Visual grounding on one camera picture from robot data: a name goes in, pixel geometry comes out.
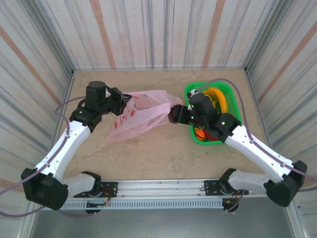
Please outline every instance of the black joint housing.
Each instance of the black joint housing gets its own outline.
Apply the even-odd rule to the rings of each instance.
[[[21,179],[25,179],[35,172],[36,170],[25,169],[21,174]],[[63,206],[68,197],[67,186],[53,178],[52,174],[39,173],[23,183],[23,188],[27,200],[55,211]]]
[[[294,163],[294,168],[304,173],[307,171],[307,165],[302,161]],[[274,183],[269,180],[264,184],[266,188],[266,194],[274,203],[282,207],[288,207],[296,193],[302,187],[305,177],[294,171],[291,171],[289,175],[283,176],[284,180],[278,183]]]
[[[89,171],[83,171],[81,173],[90,175],[91,177],[95,179],[95,184],[93,186],[93,189],[90,191],[87,191],[87,193],[92,196],[97,196],[101,192],[101,176]]]
[[[213,106],[210,98],[203,93],[193,95],[189,99],[189,104],[192,107],[197,127],[206,126],[206,122],[212,123],[219,117],[217,109]]]
[[[110,93],[108,97],[106,97],[106,90]],[[79,121],[93,132],[102,121],[102,115],[108,113],[121,115],[131,98],[131,95],[122,94],[117,88],[109,88],[104,82],[92,81],[86,87],[86,98],[78,104],[69,120]]]
[[[231,194],[234,192],[234,189],[228,183],[228,180],[233,172],[237,171],[236,169],[227,169],[226,172],[219,178],[219,186],[221,190],[226,194]]]
[[[217,131],[218,140],[224,143],[228,136],[233,135],[232,131],[240,125],[241,122],[233,115],[229,113],[222,113],[217,120],[213,122],[211,128]]]
[[[168,114],[168,119],[173,124],[181,123],[191,125],[194,123],[191,116],[191,111],[188,110],[187,106],[176,105],[171,108],[170,113]]]

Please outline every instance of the beige tabletop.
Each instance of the beige tabletop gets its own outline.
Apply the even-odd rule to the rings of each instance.
[[[79,72],[76,74],[70,98],[84,96],[88,83],[98,80],[126,92],[167,90],[168,93],[185,101],[186,85],[220,77],[230,79],[238,86],[246,105],[251,131],[263,141],[260,123],[243,70]],[[68,117],[77,103],[68,105],[66,111]],[[81,145],[69,163],[65,178],[86,170],[101,175],[102,179],[218,178],[228,168],[262,173],[257,165],[228,145],[203,146],[195,143],[187,125],[169,123],[126,141],[108,141],[106,138],[114,121],[114,115],[103,116],[103,121]]]

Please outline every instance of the striped wall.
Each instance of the striped wall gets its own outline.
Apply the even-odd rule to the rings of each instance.
[[[275,0],[36,0],[75,69],[243,66]]]
[[[317,1],[292,1],[260,59],[252,85],[274,148],[317,177]],[[306,180],[304,187],[317,183]],[[296,197],[317,237],[317,191]]]
[[[0,190],[18,182],[46,154],[70,72],[47,43],[25,1],[0,1]],[[20,214],[22,187],[0,198],[1,211]],[[0,237],[18,234],[19,219],[0,216]]]

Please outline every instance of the gray floor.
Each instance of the gray floor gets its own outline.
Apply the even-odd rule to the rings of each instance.
[[[236,214],[219,209],[112,210],[96,217],[37,214],[32,238],[293,238],[286,210],[244,198]]]

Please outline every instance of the yellow object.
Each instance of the yellow object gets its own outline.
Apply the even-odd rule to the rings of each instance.
[[[205,133],[201,129],[195,129],[195,136],[200,141],[203,141],[205,139]]]
[[[203,92],[205,95],[207,95],[209,98],[216,98],[216,100],[211,100],[213,106],[215,107],[216,103],[219,102],[221,112],[227,113],[228,112],[228,105],[227,100],[224,94],[217,88],[209,88],[206,91]]]

